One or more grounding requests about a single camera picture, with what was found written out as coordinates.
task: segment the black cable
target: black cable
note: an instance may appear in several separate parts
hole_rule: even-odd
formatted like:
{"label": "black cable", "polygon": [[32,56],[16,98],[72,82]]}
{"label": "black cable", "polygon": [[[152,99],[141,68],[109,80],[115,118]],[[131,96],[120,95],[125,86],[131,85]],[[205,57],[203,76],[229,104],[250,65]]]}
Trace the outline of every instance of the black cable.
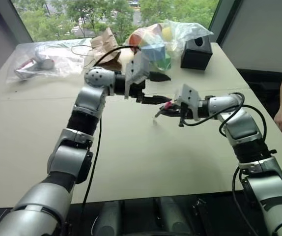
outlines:
{"label": "black cable", "polygon": [[114,48],[112,50],[110,50],[109,52],[105,53],[101,58],[98,59],[98,61],[93,65],[93,66],[97,66],[105,57],[107,57],[109,54],[115,52],[115,51],[118,51],[120,49],[124,49],[124,48],[134,48],[134,49],[138,49],[139,51],[141,51],[141,49],[138,47],[138,46],[121,46],[121,47],[118,47],[118,48]]}
{"label": "black cable", "polygon": [[[101,58],[99,58],[98,61],[94,64],[94,66],[97,66],[109,54],[111,54],[111,53],[113,53],[117,50],[124,49],[124,48],[135,48],[135,49],[140,50],[140,48],[138,46],[122,46],[122,47],[114,48],[114,49],[110,50],[109,52],[105,53]],[[88,185],[87,185],[87,188],[86,188],[85,196],[83,198],[83,202],[82,202],[82,205],[81,205],[81,213],[80,213],[79,228],[78,228],[79,230],[82,228],[82,224],[83,224],[85,204],[86,204],[86,201],[87,201],[88,193],[89,193],[91,185],[92,185],[94,170],[95,170],[95,166],[96,166],[96,162],[97,162],[97,158],[98,158],[98,153],[99,153],[99,150],[100,150],[101,136],[102,136],[102,118],[100,118],[100,132],[99,132],[99,136],[98,136],[97,150],[96,150],[96,155],[95,155],[95,159],[94,159],[93,166],[92,166],[91,176],[90,176],[90,179],[89,179],[89,182],[88,182]]]}
{"label": "black cable", "polygon": [[88,185],[87,185],[87,188],[86,188],[85,196],[83,198],[83,202],[82,202],[82,205],[81,205],[81,213],[80,213],[80,220],[79,220],[79,230],[82,228],[82,223],[83,223],[83,219],[84,219],[85,204],[86,204],[86,200],[87,200],[87,197],[88,197],[88,193],[89,193],[91,185],[92,185],[93,174],[94,174],[94,170],[95,170],[95,166],[96,166],[96,162],[97,162],[97,157],[98,157],[98,153],[99,153],[100,145],[101,145],[101,136],[102,136],[102,117],[100,118],[100,132],[99,132],[99,135],[98,135],[96,155],[95,155],[95,159],[94,159],[93,166],[92,166],[91,176],[90,176],[90,179],[88,181]]}
{"label": "black cable", "polygon": [[216,117],[217,115],[219,115],[219,114],[222,113],[222,112],[225,112],[225,111],[227,111],[227,110],[230,110],[230,109],[236,108],[236,107],[238,107],[238,106],[236,105],[236,106],[227,107],[227,108],[222,109],[222,110],[220,110],[220,111],[214,113],[213,115],[211,115],[211,116],[209,116],[209,117],[207,117],[207,118],[205,118],[205,119],[203,119],[203,120],[201,120],[201,121],[198,121],[198,122],[192,123],[192,124],[187,123],[187,122],[185,121],[185,119],[182,118],[182,117],[181,117],[181,119],[182,119],[183,124],[185,124],[186,126],[196,126],[196,125],[202,124],[202,123],[204,123],[204,122],[206,122],[206,121],[208,121],[208,120],[210,120],[210,119]]}
{"label": "black cable", "polygon": [[251,230],[251,232],[255,235],[255,236],[259,236],[256,231],[254,230],[254,228],[251,226],[250,222],[247,220],[245,214],[243,213],[238,201],[237,201],[237,198],[236,198],[236,193],[235,193],[235,182],[236,182],[236,177],[237,177],[237,174],[238,172],[240,171],[239,167],[236,168],[235,170],[235,173],[234,173],[234,176],[233,176],[233,181],[232,181],[232,193],[233,193],[233,199],[234,199],[234,202],[239,210],[239,213],[241,214],[241,216],[243,217],[244,221],[246,222],[246,224],[248,225],[249,229]]}
{"label": "black cable", "polygon": [[77,48],[77,47],[89,47],[89,48],[92,48],[91,46],[88,46],[88,45],[74,45],[74,46],[72,46],[71,49],[70,49],[70,51],[71,51],[73,54],[75,54],[75,55],[83,56],[83,57],[89,57],[88,54],[75,53],[75,52],[73,51],[73,48]]}
{"label": "black cable", "polygon": [[232,119],[232,117],[233,117],[234,115],[237,114],[237,112],[243,107],[244,102],[245,102],[245,96],[244,96],[242,93],[240,93],[240,92],[233,92],[233,93],[234,93],[234,94],[237,94],[237,95],[239,95],[239,96],[241,96],[241,103],[238,105],[237,109],[236,109],[226,120],[224,120],[224,121],[222,122],[222,124],[220,125],[220,127],[219,127],[219,133],[222,134],[224,137],[226,137],[226,135],[225,135],[225,133],[222,131],[223,126],[224,126],[230,119]]}
{"label": "black cable", "polygon": [[253,107],[251,105],[243,105],[243,107],[250,108],[259,114],[260,118],[262,119],[262,123],[263,123],[263,140],[265,140],[267,137],[267,122],[265,121],[263,114],[256,107]]}

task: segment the black box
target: black box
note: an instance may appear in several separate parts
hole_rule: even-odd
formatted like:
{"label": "black box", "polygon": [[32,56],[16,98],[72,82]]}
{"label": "black box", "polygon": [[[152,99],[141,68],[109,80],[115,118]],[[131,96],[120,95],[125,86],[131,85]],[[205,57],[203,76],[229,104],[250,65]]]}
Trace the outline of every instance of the black box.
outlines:
{"label": "black box", "polygon": [[181,56],[180,67],[205,70],[212,54],[209,36],[189,40]]}

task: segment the clear plastic bag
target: clear plastic bag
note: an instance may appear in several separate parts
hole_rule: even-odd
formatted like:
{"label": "clear plastic bag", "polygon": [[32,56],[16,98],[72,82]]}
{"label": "clear plastic bag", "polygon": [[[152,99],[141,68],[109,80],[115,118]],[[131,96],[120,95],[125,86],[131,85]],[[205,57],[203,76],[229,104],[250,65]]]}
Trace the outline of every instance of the clear plastic bag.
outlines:
{"label": "clear plastic bag", "polygon": [[171,59],[180,57],[188,40],[213,34],[198,23],[165,20],[161,24],[135,30],[126,45],[139,46],[142,52],[160,70],[171,67]]}
{"label": "clear plastic bag", "polygon": [[84,55],[91,51],[89,46],[89,38],[19,44],[6,81],[79,75],[84,68]]}
{"label": "clear plastic bag", "polygon": [[213,34],[199,23],[183,23],[165,20],[162,23],[167,52],[172,58],[180,57],[188,40]]}

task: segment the table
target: table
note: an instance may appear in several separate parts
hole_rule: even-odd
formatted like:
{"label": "table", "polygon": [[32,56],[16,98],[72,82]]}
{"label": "table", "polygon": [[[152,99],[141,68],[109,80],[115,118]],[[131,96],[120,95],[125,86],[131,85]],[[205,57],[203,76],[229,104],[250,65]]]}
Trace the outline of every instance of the table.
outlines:
{"label": "table", "polygon": [[[266,117],[266,143],[278,150],[282,168],[281,132],[220,47],[212,44],[212,48],[214,55],[204,73],[178,69],[175,63],[168,74],[176,80],[156,85],[147,82],[147,93],[157,89],[159,94],[172,96],[175,86],[183,82],[196,88],[201,97],[244,93],[246,104],[259,108]],[[0,70],[0,207],[14,206],[31,186],[45,178],[48,157],[83,85],[80,77],[8,86],[4,83],[8,63]],[[230,190],[237,159],[218,133],[220,123],[212,120],[179,128],[176,118],[153,121],[158,108],[121,96],[107,98],[88,202]],[[262,128],[260,118],[256,114],[254,118]],[[96,146],[97,142],[92,147],[94,153]],[[73,203],[82,201],[86,186],[87,181],[75,187]]]}

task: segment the green foliage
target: green foliage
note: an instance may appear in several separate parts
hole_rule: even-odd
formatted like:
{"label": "green foliage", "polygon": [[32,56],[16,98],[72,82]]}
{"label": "green foliage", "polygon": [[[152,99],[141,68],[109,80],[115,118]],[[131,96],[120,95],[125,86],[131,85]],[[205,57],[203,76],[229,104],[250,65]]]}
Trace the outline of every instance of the green foliage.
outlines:
{"label": "green foliage", "polygon": [[123,44],[128,36],[136,29],[133,26],[133,10],[130,8],[127,0],[114,0],[111,5],[111,16],[108,16],[108,22],[114,32],[119,45]]}
{"label": "green foliage", "polygon": [[100,34],[101,32],[104,32],[107,27],[108,27],[107,24],[97,22],[97,23],[95,24],[95,33],[96,33],[97,35]]}
{"label": "green foliage", "polygon": [[[219,0],[140,0],[144,26],[164,19],[198,22],[209,27]],[[34,41],[76,38],[71,29],[83,25],[97,35],[110,27],[119,44],[137,28],[127,0],[12,0]],[[49,12],[47,2],[55,9]]]}
{"label": "green foliage", "polygon": [[141,18],[144,24],[160,23],[172,18],[174,0],[140,0]]}
{"label": "green foliage", "polygon": [[208,28],[219,0],[174,0],[173,20],[197,22]]}
{"label": "green foliage", "polygon": [[12,0],[12,3],[19,13],[37,10],[41,10],[44,13],[47,12],[46,0]]}
{"label": "green foliage", "polygon": [[97,32],[96,25],[108,13],[109,2],[106,0],[54,0],[53,6],[74,22],[82,23],[84,27]]}
{"label": "green foliage", "polygon": [[46,16],[42,9],[38,9],[23,11],[20,16],[32,39],[36,42],[75,38],[74,35],[66,35],[72,29],[73,24],[64,15]]}

